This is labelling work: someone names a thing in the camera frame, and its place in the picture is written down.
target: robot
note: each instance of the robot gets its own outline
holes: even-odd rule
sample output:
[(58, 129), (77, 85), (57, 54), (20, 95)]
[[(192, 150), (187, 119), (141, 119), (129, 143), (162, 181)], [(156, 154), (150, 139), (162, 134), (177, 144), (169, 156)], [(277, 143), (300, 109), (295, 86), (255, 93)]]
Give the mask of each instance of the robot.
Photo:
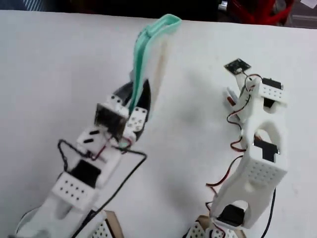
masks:
[[(140, 32), (134, 48), (130, 82), (97, 104), (93, 125), (72, 145), (59, 140), (64, 171), (44, 203), (26, 213), (12, 238), (115, 238), (108, 214), (103, 210), (147, 158), (130, 148), (138, 141), (151, 116), (168, 58), (169, 40), (181, 19), (167, 14)], [(77, 157), (68, 160), (62, 146)], [(125, 153), (143, 158), (112, 197), (94, 207), (99, 192)]]
[[(165, 15), (138, 36), (131, 81), (97, 104), (93, 125), (76, 144), (61, 139), (58, 149), (64, 171), (41, 207), (26, 213), (11, 238), (115, 238), (109, 214), (104, 208), (115, 197), (147, 155), (131, 150), (151, 117), (167, 62), (168, 41), (181, 20)], [(228, 89), (232, 113), (227, 120), (239, 126), (240, 139), (231, 148), (243, 152), (238, 169), (230, 168), (218, 183), (207, 186), (215, 192), (207, 221), (193, 224), (184, 238), (238, 237), (235, 230), (249, 229), (270, 203), (275, 188), (287, 173), (284, 113), (287, 98), (280, 82), (247, 75), (248, 64), (238, 59), (225, 66), (236, 76), (239, 98)], [(77, 153), (68, 160), (63, 145)], [(119, 188), (96, 208), (99, 192), (106, 186), (125, 153), (143, 158)], [(222, 185), (219, 192), (215, 187)], [(235, 201), (243, 200), (243, 209)]]
[[(240, 89), (238, 98), (227, 88), (227, 100), (232, 110), (227, 121), (237, 125), (241, 132), (239, 140), (230, 146), (243, 155), (233, 160), (223, 179), (206, 184), (215, 193), (213, 201), (206, 203), (210, 211), (209, 219), (207, 224), (206, 221), (196, 221), (185, 238), (237, 238), (234, 231), (250, 229), (269, 206), (273, 196), (270, 223), (275, 188), (288, 170), (284, 121), (287, 94), (283, 85), (258, 74), (246, 74), (250, 66), (241, 59), (225, 65), (225, 68), (236, 77)], [(228, 177), (232, 164), (238, 159), (237, 170)], [(215, 187), (221, 184), (219, 192), (216, 192)]]

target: white table surface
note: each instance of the white table surface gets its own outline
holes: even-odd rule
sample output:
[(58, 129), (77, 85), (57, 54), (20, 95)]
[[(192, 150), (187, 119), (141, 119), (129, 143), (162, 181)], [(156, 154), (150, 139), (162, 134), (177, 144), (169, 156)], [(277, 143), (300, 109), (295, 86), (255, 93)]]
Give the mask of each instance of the white table surface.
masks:
[[(39, 206), (62, 171), (56, 144), (75, 142), (95, 105), (128, 81), (139, 31), (151, 19), (0, 11), (0, 236)], [(152, 120), (135, 149), (149, 159), (107, 209), (127, 238), (179, 238), (238, 154), (229, 143), (223, 65), (242, 58), (290, 94), (288, 175), (277, 188), (268, 238), (316, 237), (317, 30), (184, 21)], [(124, 156), (99, 204), (140, 160)], [(261, 236), (268, 211), (246, 234)]]

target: perforated panel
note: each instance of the perforated panel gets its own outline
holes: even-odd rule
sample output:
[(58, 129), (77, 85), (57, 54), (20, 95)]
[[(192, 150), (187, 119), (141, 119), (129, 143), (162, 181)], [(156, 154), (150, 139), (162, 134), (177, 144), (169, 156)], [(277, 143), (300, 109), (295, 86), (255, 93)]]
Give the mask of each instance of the perforated panel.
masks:
[(259, 94), (262, 97), (269, 98), (277, 102), (282, 102), (282, 103), (287, 102), (287, 95), (285, 91), (262, 84), (262, 83), (259, 84)]
[(279, 173), (279, 169), (258, 161), (250, 161), (247, 167), (249, 180), (261, 185), (268, 185)]
[(52, 192), (82, 211), (90, 205), (96, 195), (92, 187), (68, 173), (63, 173), (60, 176)]
[(147, 112), (148, 110), (136, 107), (129, 118), (127, 127), (131, 128), (133, 131), (142, 130)]
[[(223, 238), (223, 232), (218, 228), (213, 229), (211, 238)], [(236, 233), (233, 230), (226, 230), (225, 238), (238, 238)]]
[(103, 221), (100, 226), (93, 232), (90, 238), (114, 238), (111, 235), (109, 227), (105, 221)]
[(195, 222), (194, 225), (189, 229), (186, 238), (204, 238), (205, 231), (199, 222)]

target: black plastic part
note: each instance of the black plastic part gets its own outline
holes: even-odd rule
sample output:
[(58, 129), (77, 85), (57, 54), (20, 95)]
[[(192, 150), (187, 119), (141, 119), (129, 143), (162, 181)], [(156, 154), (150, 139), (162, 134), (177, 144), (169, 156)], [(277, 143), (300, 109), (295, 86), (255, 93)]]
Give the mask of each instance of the black plastic part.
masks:
[(223, 212), (217, 219), (231, 226), (238, 227), (243, 223), (244, 210), (230, 204), (224, 208)]
[(95, 188), (96, 181), (100, 173), (101, 170), (97, 167), (89, 164), (84, 160), (80, 160), (78, 165), (73, 168), (73, 170), (69, 174), (73, 175), (75, 178), (87, 184), (88, 186)]
[(273, 106), (273, 103), (274, 103), (274, 102), (275, 102), (275, 101), (272, 100), (272, 99), (264, 98), (264, 103), (263, 103), (263, 105), (264, 105), (265, 107), (267, 107), (267, 108), (271, 108), (271, 107)]
[(274, 81), (270, 78), (263, 78), (262, 83), (268, 86), (271, 86), (273, 88), (281, 89), (282, 90), (282, 84), (280, 82)]
[(108, 128), (116, 139), (120, 140), (124, 131), (127, 119), (118, 115), (117, 113), (105, 108), (101, 104), (97, 104), (95, 125), (103, 125)]
[(241, 73), (241, 71), (238, 71), (238, 69), (242, 69), (242, 71), (245, 71), (251, 68), (251, 66), (245, 63), (242, 59), (236, 59), (235, 61), (225, 65), (224, 67), (234, 75)]
[(264, 140), (254, 138), (254, 146), (262, 148), (262, 158), (275, 163), (274, 155), (278, 153), (277, 146)]
[(122, 105), (126, 106), (131, 99), (133, 91), (133, 82), (128, 82), (118, 88), (113, 94), (122, 99)]
[(91, 143), (93, 141), (94, 141), (94, 139), (87, 139), (87, 140), (84, 140), (83, 143), (87, 144), (87, 143)]
[(93, 131), (89, 132), (90, 135), (97, 135), (99, 133), (100, 133), (99, 130), (93, 130)]

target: small circuit board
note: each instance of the small circuit board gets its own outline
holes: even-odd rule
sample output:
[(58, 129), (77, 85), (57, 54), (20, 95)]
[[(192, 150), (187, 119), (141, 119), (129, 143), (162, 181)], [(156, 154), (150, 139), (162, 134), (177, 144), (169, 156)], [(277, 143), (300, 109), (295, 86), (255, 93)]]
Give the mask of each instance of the small circuit board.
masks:
[(224, 67), (233, 75), (238, 75), (251, 68), (251, 66), (245, 63), (242, 59), (236, 59), (235, 61), (226, 64)]

